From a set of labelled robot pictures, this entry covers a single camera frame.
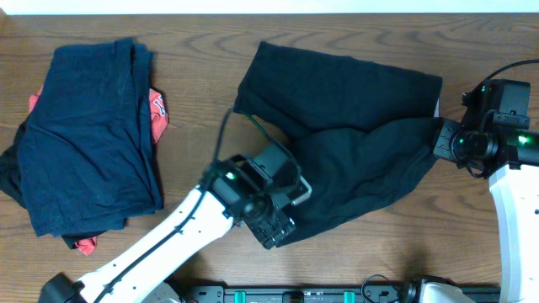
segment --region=green led light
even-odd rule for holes
[[[225,176],[227,176],[227,178],[229,178],[229,179],[231,179],[231,180],[233,180],[233,179],[236,178],[236,175],[233,174],[233,173],[230,173],[230,172],[228,172]]]
[[[524,144],[524,143],[528,143],[530,141],[530,139],[524,137],[524,136],[519,136],[519,142]]]

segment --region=green clip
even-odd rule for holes
[[[245,294],[245,291],[236,291],[234,293],[234,303],[247,303],[247,294]]]
[[[354,291],[345,291],[344,292],[344,303],[355,303],[355,292]]]

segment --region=wooden table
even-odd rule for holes
[[[36,238],[26,210],[0,194],[0,301],[36,301],[60,271],[76,279],[126,250],[176,207],[208,164],[218,125],[261,40],[411,68],[444,78],[440,114],[459,120],[461,92],[495,69],[539,55],[533,14],[340,14],[0,17],[0,150],[28,113],[53,50],[133,36],[155,51],[152,85],[166,94],[170,125],[158,143],[166,209],[99,237],[84,257],[60,238]],[[505,73],[532,82],[539,71]],[[274,135],[282,137],[276,128]],[[265,139],[243,117],[229,121],[222,157],[254,154]],[[288,247],[265,251],[247,228],[213,242],[178,275],[229,285],[360,284],[371,274],[434,274],[458,283],[500,281],[496,214],[488,183],[439,161],[396,204]]]

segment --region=white wall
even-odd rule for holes
[[[7,14],[537,13],[539,0],[0,0]]]

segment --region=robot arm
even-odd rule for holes
[[[474,178],[488,178],[499,223],[502,303],[539,301],[539,135],[528,131],[530,84],[490,78],[509,67],[538,62],[506,66],[463,94],[467,112],[460,123],[444,120],[434,149],[436,156],[465,167]],[[440,289],[421,293],[433,298]]]
[[[488,179],[498,214],[502,257],[500,302],[538,302],[539,167],[509,165]]]
[[[195,207],[199,197],[200,191],[192,189],[178,208],[139,242],[102,268],[85,274],[79,279],[78,283],[84,285],[80,291],[80,296],[84,301],[94,302],[107,283],[173,231],[174,227],[183,221]],[[224,216],[224,211],[223,204],[212,193],[206,193],[194,217],[188,221],[182,232],[175,233],[162,246],[138,263],[120,282],[114,285],[113,291],[105,295],[101,302],[141,302],[144,300],[153,289],[193,254],[230,231],[233,218]]]
[[[214,162],[200,185],[139,242],[73,285],[57,275],[44,286],[40,302],[141,302],[235,223],[245,222],[272,248],[296,228],[282,208],[299,205],[311,192],[294,157],[275,141],[255,158]]]

